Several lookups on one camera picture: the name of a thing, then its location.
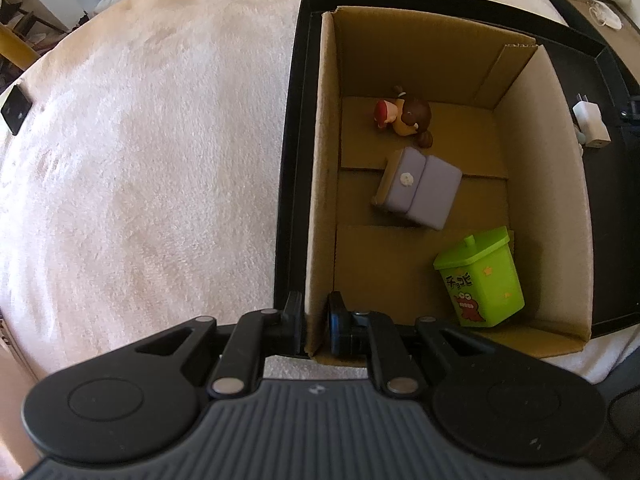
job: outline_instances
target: white phone charger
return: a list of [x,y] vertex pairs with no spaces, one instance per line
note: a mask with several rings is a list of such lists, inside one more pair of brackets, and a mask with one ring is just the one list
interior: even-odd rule
[[584,134],[587,148],[601,148],[611,142],[607,127],[602,122],[602,114],[596,103],[590,103],[587,96],[578,94],[578,102],[574,106],[575,118]]

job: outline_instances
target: doll figurine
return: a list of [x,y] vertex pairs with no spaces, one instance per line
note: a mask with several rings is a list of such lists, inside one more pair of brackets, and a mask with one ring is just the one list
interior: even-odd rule
[[421,148],[430,148],[433,137],[429,132],[431,107],[424,99],[407,95],[401,86],[395,86],[398,98],[395,103],[380,100],[376,103],[373,117],[380,129],[389,124],[400,136],[417,135],[417,144]]

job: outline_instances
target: red hat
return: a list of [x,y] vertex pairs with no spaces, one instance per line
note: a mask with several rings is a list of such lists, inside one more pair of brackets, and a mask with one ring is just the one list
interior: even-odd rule
[[398,107],[389,101],[380,100],[376,103],[373,110],[373,118],[376,120],[379,128],[384,128],[387,124],[392,123],[398,116]]

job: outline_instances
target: metal screw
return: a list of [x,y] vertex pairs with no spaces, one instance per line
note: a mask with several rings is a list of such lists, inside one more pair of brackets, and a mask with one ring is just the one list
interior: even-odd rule
[[394,377],[386,387],[395,394],[412,394],[418,390],[418,381],[411,377]]
[[237,377],[220,377],[211,385],[213,391],[220,395],[238,394],[244,389],[244,383]]

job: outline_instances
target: cardboard box flap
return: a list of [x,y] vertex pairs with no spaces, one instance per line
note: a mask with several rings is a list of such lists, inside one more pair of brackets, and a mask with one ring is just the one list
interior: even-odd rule
[[[380,130],[373,120],[377,98],[342,100],[342,168],[384,170],[389,154],[415,147],[414,136],[401,137],[390,128]],[[433,146],[421,150],[460,168],[467,176],[507,178],[507,166],[491,110],[431,103]]]
[[[379,171],[340,171],[338,224],[404,226],[423,230],[409,220],[371,205],[370,198],[381,179]],[[463,177],[446,228],[487,230],[502,225],[509,225],[506,181],[501,178]]]
[[416,10],[339,7],[334,20],[343,96],[395,97],[399,84],[428,101],[469,105],[506,44],[535,44],[525,34]]
[[473,98],[473,105],[493,110],[533,56],[535,45],[505,45]]
[[[334,24],[330,13],[322,16],[316,108],[316,139],[306,254],[305,311],[319,316],[334,289],[335,203],[340,147],[340,83]],[[311,327],[322,329],[322,322]],[[317,347],[321,333],[309,333],[307,347]]]
[[582,157],[551,60],[540,46],[494,110],[502,137],[524,312],[588,340],[591,216]]

